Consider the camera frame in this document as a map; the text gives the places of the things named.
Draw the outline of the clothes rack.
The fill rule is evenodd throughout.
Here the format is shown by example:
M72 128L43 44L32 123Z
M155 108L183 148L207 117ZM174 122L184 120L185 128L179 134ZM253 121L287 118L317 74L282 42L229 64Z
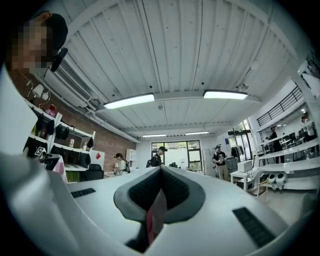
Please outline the clothes rack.
M246 160L245 151L241 145L231 147L231 156L235 159L236 164Z

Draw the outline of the white board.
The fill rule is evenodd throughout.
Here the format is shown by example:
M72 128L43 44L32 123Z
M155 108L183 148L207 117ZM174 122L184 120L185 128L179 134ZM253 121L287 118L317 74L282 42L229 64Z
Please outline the white board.
M97 153L100 153L101 157L96 159ZM91 149L89 152L90 155L90 164L88 169L91 171L98 171L104 169L105 153L103 151Z

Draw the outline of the white storage shelf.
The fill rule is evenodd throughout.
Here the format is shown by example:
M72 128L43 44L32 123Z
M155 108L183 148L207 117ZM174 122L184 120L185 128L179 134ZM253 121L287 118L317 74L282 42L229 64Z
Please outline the white storage shelf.
M41 120L42 129L38 130L36 126L33 127L25 144L27 148L34 144L37 148L40 147L48 153L54 149L67 155L73 153L76 157L80 157L80 154L91 154L92 149L88 147L88 142L90 139L95 138L95 132L89 134L66 124L62 121L63 115L61 113L52 112L55 109L53 105L43 110L41 104L37 107L27 99L24 101L37 117L43 117ZM69 131L66 139L62 139L62 136L57 136L57 131L64 132L66 129Z

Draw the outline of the white box appliance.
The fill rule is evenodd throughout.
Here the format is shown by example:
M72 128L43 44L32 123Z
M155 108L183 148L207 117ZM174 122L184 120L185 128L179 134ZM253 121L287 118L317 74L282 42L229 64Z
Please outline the white box appliance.
M237 170L240 173L245 173L253 169L253 162L252 160L245 160L241 161L237 164Z

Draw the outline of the wooden chair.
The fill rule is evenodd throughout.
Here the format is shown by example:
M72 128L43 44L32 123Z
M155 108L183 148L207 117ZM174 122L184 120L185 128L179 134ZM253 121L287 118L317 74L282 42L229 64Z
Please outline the wooden chair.
M257 184L257 187L250 189L247 193L260 202L265 202L268 192L268 180Z

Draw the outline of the white bookcase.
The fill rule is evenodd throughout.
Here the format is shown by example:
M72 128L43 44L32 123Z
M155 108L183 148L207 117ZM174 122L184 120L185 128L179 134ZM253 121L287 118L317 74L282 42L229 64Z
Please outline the white bookcase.
M131 169L135 169L137 167L137 151L134 149L127 149L125 160L129 163Z

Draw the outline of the ceiling air conditioner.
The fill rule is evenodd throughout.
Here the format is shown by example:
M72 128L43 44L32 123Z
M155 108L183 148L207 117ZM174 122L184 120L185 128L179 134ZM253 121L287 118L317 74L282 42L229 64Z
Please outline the ceiling air conditioner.
M70 54L67 54L55 71L43 73L43 81L61 99L75 108L96 110L91 88L83 81L83 74Z

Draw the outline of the tall glass window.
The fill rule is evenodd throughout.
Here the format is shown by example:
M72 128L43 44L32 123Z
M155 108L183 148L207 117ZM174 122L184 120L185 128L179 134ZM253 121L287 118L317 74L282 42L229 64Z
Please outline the tall glass window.
M245 119L238 125L232 128L232 134L236 146L241 151L239 160L253 160L254 143L251 133L251 126L248 119Z

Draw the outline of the black balcony railing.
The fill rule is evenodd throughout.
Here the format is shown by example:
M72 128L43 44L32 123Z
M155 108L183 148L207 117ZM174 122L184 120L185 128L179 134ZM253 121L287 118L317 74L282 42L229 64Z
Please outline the black balcony railing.
M285 98L257 119L260 127L284 113L303 97L301 89L296 86Z

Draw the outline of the black-framed window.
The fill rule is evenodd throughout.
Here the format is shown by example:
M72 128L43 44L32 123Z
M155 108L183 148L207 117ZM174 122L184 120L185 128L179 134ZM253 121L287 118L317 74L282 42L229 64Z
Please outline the black-framed window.
M160 147L166 149L164 154L160 156L163 165L174 166L193 172L201 172L203 170L199 140L152 142L151 155L154 156Z

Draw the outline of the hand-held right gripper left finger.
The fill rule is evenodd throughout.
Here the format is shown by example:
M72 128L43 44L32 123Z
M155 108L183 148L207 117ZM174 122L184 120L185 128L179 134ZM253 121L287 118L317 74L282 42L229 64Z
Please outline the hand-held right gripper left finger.
M136 222L145 222L163 184L161 167L155 167L146 173L118 187L113 202L124 218Z

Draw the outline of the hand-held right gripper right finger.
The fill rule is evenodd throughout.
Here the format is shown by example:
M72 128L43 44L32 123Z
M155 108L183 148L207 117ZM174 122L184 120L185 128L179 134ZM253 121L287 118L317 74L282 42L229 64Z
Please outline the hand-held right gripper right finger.
M167 167L161 169L161 189L166 199L166 224L185 222L193 218L204 205L206 194L194 180Z

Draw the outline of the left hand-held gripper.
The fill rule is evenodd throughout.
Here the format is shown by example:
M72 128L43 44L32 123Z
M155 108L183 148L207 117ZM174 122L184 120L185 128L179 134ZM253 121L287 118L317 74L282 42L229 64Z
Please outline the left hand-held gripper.
M59 154L47 153L44 147L38 147L34 156L41 164L44 164L44 167L49 171L54 169L58 160L61 158Z

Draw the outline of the long white display shelf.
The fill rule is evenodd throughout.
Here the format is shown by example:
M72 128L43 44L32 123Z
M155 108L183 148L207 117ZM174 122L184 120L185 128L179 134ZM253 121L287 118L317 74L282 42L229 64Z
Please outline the long white display shelf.
M284 163L276 163L275 157L284 155ZM273 190L318 190L320 189L320 139L306 142L305 133L298 140L289 143L282 151L263 152L257 158L256 169L261 175L287 174L283 187L276 184L267 187Z

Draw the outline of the pink white checkered cloth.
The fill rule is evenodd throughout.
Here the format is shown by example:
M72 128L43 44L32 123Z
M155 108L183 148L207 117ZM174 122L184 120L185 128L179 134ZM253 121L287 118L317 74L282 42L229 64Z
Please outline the pink white checkered cloth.
M52 171L60 174L65 184L89 182L80 182L80 172L86 171L85 169L83 169L82 171L67 171L66 168L67 165L63 162L63 159L60 158ZM97 180L109 180L112 177L118 177L121 175L115 175L112 172L106 172L104 173L103 179ZM160 189L156 198L152 201L152 205L148 208L146 215L146 232L149 244L152 244L161 232L164 225L165 213L167 210L167 199L163 189Z

